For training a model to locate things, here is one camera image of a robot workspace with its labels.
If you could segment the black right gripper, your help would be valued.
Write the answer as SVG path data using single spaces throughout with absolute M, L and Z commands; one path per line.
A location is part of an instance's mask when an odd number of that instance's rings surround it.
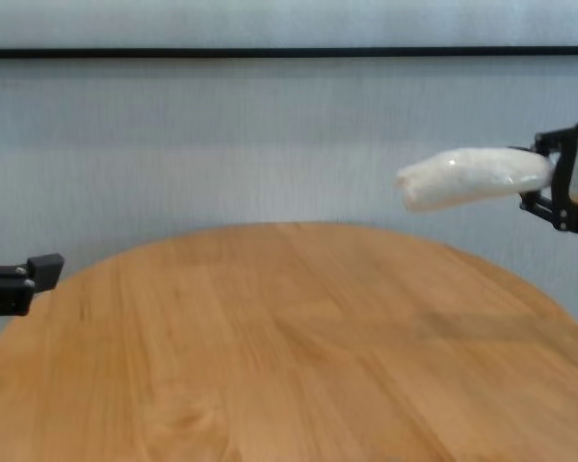
M 559 156 L 551 187 L 522 192 L 520 209 L 549 222 L 558 231 L 578 234 L 578 204 L 569 195 L 578 153 L 578 123 L 569 129 L 537 133 L 531 146 L 510 146 L 510 149 L 539 154 L 545 158 L 555 154 Z

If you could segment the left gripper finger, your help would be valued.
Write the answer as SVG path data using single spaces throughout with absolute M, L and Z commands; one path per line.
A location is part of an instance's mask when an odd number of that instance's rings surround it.
M 0 317 L 27 316 L 36 294 L 57 286 L 65 258 L 59 253 L 31 257 L 25 264 L 0 266 Z

